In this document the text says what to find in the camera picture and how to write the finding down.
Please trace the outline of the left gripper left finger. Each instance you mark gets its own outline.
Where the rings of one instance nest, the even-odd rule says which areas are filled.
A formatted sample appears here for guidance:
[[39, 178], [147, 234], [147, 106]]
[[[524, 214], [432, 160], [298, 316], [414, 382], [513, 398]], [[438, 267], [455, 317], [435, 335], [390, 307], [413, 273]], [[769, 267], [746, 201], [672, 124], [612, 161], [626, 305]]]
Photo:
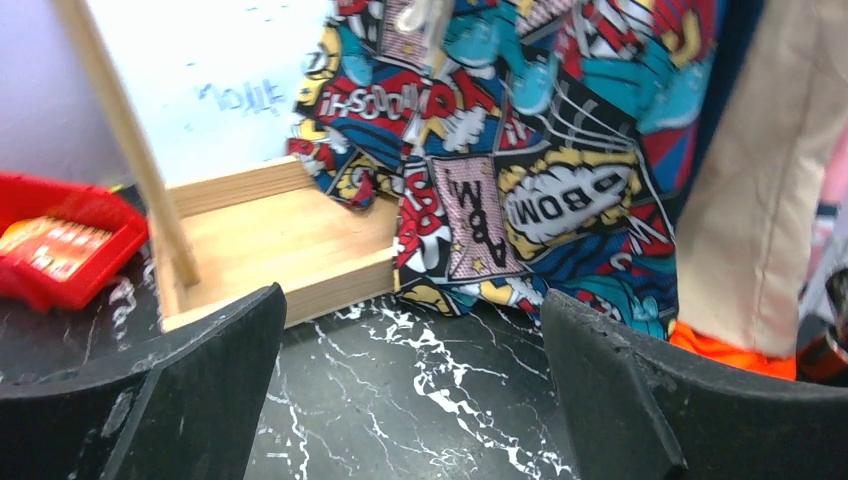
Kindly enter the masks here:
[[5, 479], [240, 479], [286, 318], [280, 286], [1, 390]]

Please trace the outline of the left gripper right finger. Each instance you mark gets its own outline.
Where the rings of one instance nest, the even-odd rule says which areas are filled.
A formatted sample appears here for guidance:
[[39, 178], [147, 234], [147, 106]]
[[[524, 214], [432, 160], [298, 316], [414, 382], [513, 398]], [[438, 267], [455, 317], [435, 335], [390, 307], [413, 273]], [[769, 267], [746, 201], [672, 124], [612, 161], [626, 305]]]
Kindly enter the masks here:
[[552, 290], [552, 377], [584, 479], [843, 479], [847, 392], [692, 354]]

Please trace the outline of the comic print shorts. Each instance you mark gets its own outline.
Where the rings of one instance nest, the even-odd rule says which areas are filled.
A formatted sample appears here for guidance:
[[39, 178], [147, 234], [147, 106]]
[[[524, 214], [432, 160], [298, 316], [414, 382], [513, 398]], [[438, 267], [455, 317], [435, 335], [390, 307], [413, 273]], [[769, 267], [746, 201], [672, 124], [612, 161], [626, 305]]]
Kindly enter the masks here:
[[537, 316], [551, 290], [664, 339], [723, 1], [336, 1], [287, 151], [399, 201], [394, 290]]

